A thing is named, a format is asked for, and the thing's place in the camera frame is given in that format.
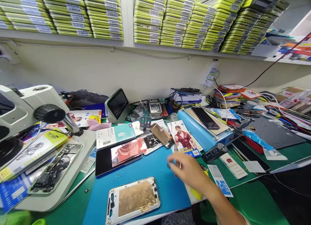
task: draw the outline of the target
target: microscope focus knob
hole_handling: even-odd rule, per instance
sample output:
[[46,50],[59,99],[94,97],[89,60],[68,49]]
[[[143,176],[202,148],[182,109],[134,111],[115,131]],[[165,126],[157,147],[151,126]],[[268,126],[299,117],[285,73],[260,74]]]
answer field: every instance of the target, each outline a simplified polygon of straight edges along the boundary
[[36,108],[33,116],[39,121],[53,124],[62,121],[66,116],[66,112],[56,105],[49,104]]

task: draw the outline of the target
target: black phone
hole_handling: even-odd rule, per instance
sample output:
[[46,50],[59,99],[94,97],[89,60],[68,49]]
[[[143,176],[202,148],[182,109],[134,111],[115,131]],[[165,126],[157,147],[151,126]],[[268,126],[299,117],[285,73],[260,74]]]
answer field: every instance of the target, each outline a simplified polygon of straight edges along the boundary
[[207,129],[220,129],[216,122],[204,111],[203,108],[193,107],[191,109]]
[[247,161],[258,161],[265,171],[270,170],[270,166],[267,165],[261,158],[259,158],[247,145],[245,145],[240,139],[237,139],[231,144],[233,148]]
[[128,142],[131,142],[135,139],[136,138],[125,140],[125,141],[116,143],[112,146],[109,146],[107,148],[98,150],[96,153],[95,176],[98,177],[98,176],[103,175],[103,174],[105,174],[105,173],[107,173],[113,169],[119,168],[119,167],[124,166],[126,164],[132,163],[135,160],[140,159],[143,156],[143,154],[136,155],[136,156],[134,156],[134,157],[122,162],[122,163],[119,163],[119,164],[113,163],[111,149],[114,147],[126,144]]

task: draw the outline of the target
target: black phone screen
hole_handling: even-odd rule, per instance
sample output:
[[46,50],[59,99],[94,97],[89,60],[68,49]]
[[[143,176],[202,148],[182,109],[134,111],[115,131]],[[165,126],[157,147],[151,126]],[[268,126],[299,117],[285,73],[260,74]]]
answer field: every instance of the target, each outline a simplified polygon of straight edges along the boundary
[[215,121],[204,111],[203,108],[193,107],[192,111],[197,115],[200,121],[207,129],[219,129]]

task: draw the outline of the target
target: white microscope base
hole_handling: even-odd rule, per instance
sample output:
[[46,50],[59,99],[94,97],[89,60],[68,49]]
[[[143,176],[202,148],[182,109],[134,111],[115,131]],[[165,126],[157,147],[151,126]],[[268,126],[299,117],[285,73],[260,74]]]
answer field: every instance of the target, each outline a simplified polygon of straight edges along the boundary
[[70,168],[67,170],[65,176],[54,192],[46,196],[36,194],[29,195],[16,207],[14,207],[14,209],[45,212],[55,209],[61,203],[92,149],[95,147],[96,131],[84,130],[84,133],[80,137],[73,136],[67,143],[80,143],[84,146],[84,149],[78,154],[74,162],[71,164]]

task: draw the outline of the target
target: blue anti-static mat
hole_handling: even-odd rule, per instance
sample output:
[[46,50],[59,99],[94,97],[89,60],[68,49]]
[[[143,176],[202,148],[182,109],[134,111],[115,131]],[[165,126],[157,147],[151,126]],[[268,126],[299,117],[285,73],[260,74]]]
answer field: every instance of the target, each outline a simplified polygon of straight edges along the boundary
[[166,158],[170,154],[172,154],[170,148],[161,147],[149,155],[143,155],[134,163],[96,179],[83,224],[105,224],[109,190],[150,176],[155,178],[161,205],[139,218],[190,207],[191,202],[184,183],[175,178],[174,173],[167,167]]

